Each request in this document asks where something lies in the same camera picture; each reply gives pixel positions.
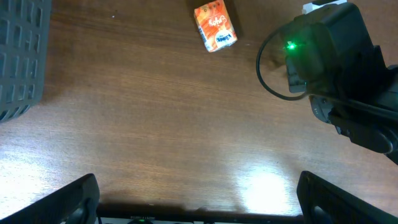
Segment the orange tissue pack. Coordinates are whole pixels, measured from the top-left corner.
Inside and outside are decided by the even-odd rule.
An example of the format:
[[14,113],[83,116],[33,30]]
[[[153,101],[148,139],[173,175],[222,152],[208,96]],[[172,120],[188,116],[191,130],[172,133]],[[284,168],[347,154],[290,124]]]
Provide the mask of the orange tissue pack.
[[223,0],[204,4],[193,15],[208,52],[229,47],[238,40]]

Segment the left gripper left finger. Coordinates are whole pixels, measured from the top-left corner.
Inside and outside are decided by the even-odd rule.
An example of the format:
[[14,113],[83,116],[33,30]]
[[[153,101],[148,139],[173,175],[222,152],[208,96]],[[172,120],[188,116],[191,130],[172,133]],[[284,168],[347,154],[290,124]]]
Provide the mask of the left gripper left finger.
[[86,174],[1,223],[94,223],[100,190],[94,174]]

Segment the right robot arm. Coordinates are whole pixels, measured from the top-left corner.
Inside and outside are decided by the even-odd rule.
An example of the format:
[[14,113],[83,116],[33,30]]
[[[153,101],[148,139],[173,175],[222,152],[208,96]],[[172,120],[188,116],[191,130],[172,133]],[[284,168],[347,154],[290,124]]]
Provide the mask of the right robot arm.
[[281,36],[316,117],[397,162],[397,67],[386,66],[359,8],[327,4],[296,17]]

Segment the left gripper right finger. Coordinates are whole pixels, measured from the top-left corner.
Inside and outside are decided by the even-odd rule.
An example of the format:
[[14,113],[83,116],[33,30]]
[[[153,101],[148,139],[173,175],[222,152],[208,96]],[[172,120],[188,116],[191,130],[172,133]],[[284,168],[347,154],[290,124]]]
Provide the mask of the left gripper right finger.
[[305,223],[397,224],[397,217],[309,171],[300,175],[297,197]]

